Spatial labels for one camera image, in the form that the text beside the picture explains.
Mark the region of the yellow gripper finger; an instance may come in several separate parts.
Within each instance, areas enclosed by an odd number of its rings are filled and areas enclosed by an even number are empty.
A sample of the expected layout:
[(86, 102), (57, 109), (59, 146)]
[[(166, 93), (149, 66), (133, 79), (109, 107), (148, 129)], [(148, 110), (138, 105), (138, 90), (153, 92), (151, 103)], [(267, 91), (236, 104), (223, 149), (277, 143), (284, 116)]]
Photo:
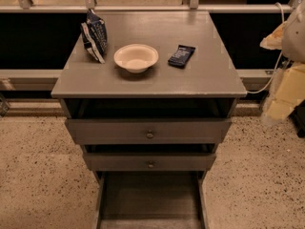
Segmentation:
[(271, 34), (264, 37), (260, 42), (259, 46), (266, 50), (281, 50), (282, 49), (282, 38), (286, 23), (280, 24)]
[(275, 125), (287, 118), (305, 100), (305, 64), (295, 62), (276, 72), (263, 105), (261, 121)]

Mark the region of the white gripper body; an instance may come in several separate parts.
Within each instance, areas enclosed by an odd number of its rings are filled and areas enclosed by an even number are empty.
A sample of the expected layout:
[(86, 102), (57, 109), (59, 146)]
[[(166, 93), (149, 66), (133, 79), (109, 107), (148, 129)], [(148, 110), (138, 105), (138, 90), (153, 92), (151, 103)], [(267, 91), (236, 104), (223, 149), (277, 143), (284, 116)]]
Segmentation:
[(287, 19), (282, 37), (283, 55), (294, 62), (305, 62), (305, 0)]

